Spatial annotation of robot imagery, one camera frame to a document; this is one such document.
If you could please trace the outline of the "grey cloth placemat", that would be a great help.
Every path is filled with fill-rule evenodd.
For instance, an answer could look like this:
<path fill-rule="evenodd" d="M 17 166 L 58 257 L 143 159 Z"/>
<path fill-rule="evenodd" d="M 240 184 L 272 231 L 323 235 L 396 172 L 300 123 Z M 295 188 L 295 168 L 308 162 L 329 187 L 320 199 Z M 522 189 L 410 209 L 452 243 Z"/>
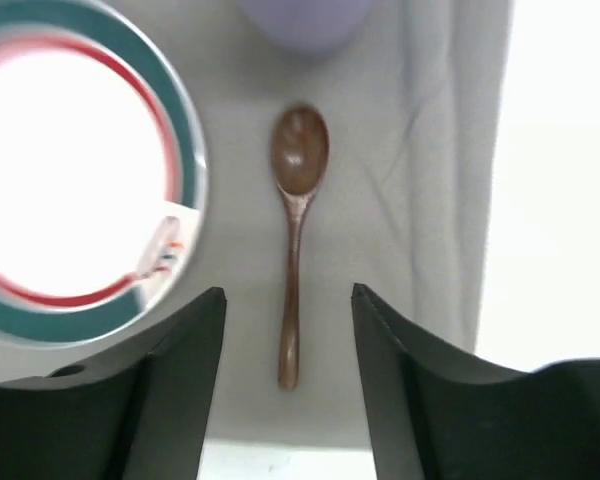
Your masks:
<path fill-rule="evenodd" d="M 476 344 L 508 1 L 377 1 L 340 50 L 276 47 L 234 1 L 116 1 L 200 114 L 211 188 L 168 316 L 211 286 L 226 326 L 211 438 L 360 448 L 368 429 L 353 286 L 465 350 Z M 302 236 L 300 379 L 277 385 L 286 225 L 268 160 L 276 116 L 314 104 L 331 154 Z"/>

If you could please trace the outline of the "brown wooden spoon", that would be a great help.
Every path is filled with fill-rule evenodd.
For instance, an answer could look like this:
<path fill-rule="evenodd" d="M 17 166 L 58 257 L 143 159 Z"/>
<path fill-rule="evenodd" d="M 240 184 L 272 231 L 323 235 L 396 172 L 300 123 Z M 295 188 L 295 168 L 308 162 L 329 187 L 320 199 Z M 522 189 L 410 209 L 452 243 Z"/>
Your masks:
<path fill-rule="evenodd" d="M 286 286 L 278 360 L 278 385 L 293 390 L 299 380 L 299 259 L 304 220 L 324 178 L 329 132 L 311 104 L 295 103 L 275 122 L 270 161 L 287 221 Z"/>

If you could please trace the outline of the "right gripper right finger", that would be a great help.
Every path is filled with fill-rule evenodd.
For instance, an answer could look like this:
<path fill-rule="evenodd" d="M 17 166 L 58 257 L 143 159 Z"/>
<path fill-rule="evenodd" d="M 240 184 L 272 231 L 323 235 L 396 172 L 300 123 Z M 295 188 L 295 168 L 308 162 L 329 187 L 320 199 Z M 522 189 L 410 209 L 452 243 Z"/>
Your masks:
<path fill-rule="evenodd" d="M 600 359 L 523 373 L 351 296 L 376 474 L 381 479 L 600 479 Z"/>

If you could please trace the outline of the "white plate green red rim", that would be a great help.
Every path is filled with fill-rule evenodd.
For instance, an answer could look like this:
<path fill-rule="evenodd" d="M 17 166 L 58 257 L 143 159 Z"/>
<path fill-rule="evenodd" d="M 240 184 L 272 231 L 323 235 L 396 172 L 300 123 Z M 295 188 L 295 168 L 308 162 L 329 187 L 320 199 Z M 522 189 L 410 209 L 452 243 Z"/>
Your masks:
<path fill-rule="evenodd" d="M 100 1 L 0 1 L 0 334 L 84 344 L 146 316 L 207 206 L 196 109 Z"/>

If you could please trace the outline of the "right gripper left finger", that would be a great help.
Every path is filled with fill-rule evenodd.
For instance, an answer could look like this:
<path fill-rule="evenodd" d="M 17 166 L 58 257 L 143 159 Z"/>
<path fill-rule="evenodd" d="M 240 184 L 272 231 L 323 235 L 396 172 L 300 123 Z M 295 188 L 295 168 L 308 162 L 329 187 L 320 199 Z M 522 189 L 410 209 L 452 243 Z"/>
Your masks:
<path fill-rule="evenodd" d="M 0 383 L 0 479 L 194 479 L 223 344 L 212 287 L 44 377 Z"/>

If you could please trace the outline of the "lilac plastic cup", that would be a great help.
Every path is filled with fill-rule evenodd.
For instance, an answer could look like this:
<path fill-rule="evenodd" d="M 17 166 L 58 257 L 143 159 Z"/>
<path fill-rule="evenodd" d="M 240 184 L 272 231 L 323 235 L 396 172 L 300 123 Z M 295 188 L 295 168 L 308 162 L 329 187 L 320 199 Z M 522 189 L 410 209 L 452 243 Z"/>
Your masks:
<path fill-rule="evenodd" d="M 313 55 L 345 44 L 360 29 L 374 2 L 251 0 L 237 4 L 274 43 L 297 53 Z"/>

